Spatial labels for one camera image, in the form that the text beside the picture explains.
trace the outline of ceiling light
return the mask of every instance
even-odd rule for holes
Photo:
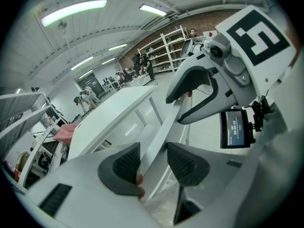
[[[112,59],[110,59],[110,60],[107,60],[107,61],[105,61],[105,62],[102,63],[102,64],[106,64],[106,63],[111,62],[111,61],[113,61],[113,60],[115,60],[115,58],[112,58]]]
[[[151,13],[156,13],[156,14],[158,14],[160,16],[165,16],[167,14],[164,11],[161,11],[159,9],[153,8],[153,7],[145,5],[145,4],[143,4],[142,6],[140,6],[139,9],[145,10],[145,11],[148,11],[148,12],[151,12]]]
[[[109,51],[112,51],[114,49],[118,49],[118,48],[123,48],[125,47],[127,44],[123,44],[123,45],[120,45],[120,46],[116,46],[116,47],[113,47],[113,48],[110,48]]]
[[[72,67],[71,70],[74,70],[75,68],[79,67],[80,65],[82,65],[83,63],[87,62],[88,60],[92,59],[93,56],[87,58],[86,60],[83,60],[82,62],[78,63],[76,66]]]
[[[88,71],[88,72],[85,73],[84,75],[80,76],[79,78],[83,78],[84,76],[86,76],[86,75],[88,75],[88,74],[90,74],[90,73],[92,73],[92,72],[93,72],[93,70],[91,69],[90,71]]]
[[[41,19],[43,26],[48,26],[49,24],[62,19],[68,15],[78,13],[84,10],[103,8],[106,4],[106,0],[94,0],[89,2],[77,3],[63,9],[57,10],[49,15],[46,15]]]

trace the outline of cable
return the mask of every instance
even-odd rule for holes
[[[197,89],[197,90],[203,92],[204,94],[211,95],[211,94],[208,94],[208,93],[206,93],[206,92],[204,92],[202,90],[199,90],[199,89]]]

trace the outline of brick wall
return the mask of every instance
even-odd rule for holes
[[[233,15],[236,11],[217,11],[217,12],[210,12],[210,13],[202,13],[198,15],[193,15],[186,17],[184,19],[180,19],[178,21],[169,24],[154,33],[150,34],[148,37],[143,39],[137,45],[135,45],[130,51],[128,51],[120,60],[119,63],[122,68],[131,68],[133,66],[132,58],[135,54],[138,53],[137,48],[142,48],[143,46],[147,45],[151,41],[160,37],[160,34],[168,34],[171,31],[174,31],[176,28],[179,28],[180,25],[183,28],[187,28],[188,32],[190,29],[197,30],[198,35],[202,35],[203,31],[215,30],[215,26],[228,18],[229,16]]]

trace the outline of red cloth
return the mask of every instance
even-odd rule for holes
[[[74,130],[78,125],[78,123],[63,124],[53,139],[70,145],[72,142]]]

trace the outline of digital display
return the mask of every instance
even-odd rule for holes
[[[244,145],[244,125],[241,111],[228,111],[226,114],[227,123],[227,146]]]

